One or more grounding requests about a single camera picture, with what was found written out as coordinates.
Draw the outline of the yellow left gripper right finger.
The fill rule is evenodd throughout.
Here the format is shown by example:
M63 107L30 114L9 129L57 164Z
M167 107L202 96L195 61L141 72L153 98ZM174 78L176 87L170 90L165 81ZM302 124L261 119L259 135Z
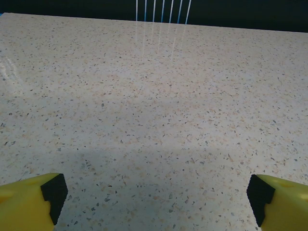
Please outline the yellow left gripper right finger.
M263 231L307 231L307 185L268 175L252 175L247 197Z

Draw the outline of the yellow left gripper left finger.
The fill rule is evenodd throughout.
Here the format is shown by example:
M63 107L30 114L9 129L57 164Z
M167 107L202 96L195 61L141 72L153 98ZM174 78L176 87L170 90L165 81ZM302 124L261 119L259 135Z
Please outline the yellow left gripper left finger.
M68 189L64 174L48 173L0 187L2 231L52 231Z

